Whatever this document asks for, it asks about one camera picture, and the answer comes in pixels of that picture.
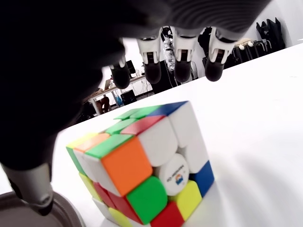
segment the green sticker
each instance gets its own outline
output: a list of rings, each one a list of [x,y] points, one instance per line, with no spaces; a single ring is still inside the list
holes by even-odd
[[[112,135],[107,140],[85,152],[85,154],[96,158],[102,158],[121,144],[128,141],[131,137],[133,137],[133,135]]]

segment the white tabletop surface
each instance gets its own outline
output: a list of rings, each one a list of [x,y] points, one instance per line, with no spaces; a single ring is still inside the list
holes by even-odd
[[[74,204],[87,227],[114,227],[93,203],[65,145],[110,126],[128,109],[183,100],[193,104],[215,175],[185,226],[301,227],[303,44],[227,69],[218,82],[198,79],[62,131],[53,189]],[[2,170],[0,182],[0,193],[11,191]]]

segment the computer monitor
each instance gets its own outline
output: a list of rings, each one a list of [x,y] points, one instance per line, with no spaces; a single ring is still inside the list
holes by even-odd
[[[131,74],[136,73],[136,70],[135,70],[134,65],[131,60],[127,61],[126,64],[127,64],[128,70]]]

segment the cube corner piece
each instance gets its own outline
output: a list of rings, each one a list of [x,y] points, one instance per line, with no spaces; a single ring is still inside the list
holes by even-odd
[[[207,161],[198,173],[190,174],[189,179],[196,182],[201,196],[204,197],[214,183],[214,174],[210,162]]]
[[[197,184],[188,181],[186,187],[178,195],[170,196],[169,200],[176,202],[182,218],[186,221],[202,201],[202,196]]]

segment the white wall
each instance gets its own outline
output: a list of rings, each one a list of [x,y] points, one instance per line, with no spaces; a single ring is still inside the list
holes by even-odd
[[[275,0],[283,14],[293,45],[303,39],[303,0]]]

